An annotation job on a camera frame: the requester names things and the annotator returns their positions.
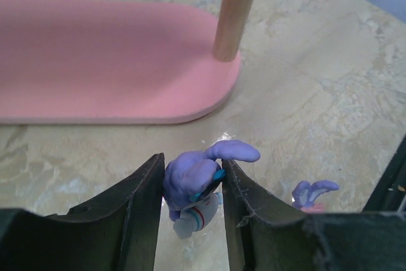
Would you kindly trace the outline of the blue purple bunny toy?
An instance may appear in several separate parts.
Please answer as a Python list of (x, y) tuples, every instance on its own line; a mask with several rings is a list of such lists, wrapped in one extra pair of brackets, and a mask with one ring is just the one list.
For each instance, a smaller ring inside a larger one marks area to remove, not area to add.
[(222, 140), (206, 150), (180, 154), (166, 167), (164, 200), (169, 208), (173, 230), (180, 239), (187, 239), (202, 230), (217, 213), (222, 195), (216, 189), (226, 171), (217, 162), (256, 162), (259, 151), (240, 140)]

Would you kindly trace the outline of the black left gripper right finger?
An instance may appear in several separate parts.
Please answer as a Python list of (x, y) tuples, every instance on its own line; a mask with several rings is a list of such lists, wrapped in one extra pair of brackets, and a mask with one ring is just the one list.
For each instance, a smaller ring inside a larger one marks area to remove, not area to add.
[(405, 269), (404, 213), (304, 213), (222, 165), (231, 270)]

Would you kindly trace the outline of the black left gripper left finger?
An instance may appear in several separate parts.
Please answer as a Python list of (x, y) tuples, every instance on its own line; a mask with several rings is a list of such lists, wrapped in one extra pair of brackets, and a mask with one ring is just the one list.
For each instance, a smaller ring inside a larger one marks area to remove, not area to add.
[(164, 170), (155, 154), (66, 215), (1, 209), (1, 270), (153, 270)]

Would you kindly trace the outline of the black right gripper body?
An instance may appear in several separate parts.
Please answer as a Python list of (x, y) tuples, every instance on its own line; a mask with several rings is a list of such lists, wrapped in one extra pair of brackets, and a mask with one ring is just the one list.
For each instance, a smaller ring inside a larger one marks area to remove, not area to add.
[(362, 211), (405, 212), (405, 137)]

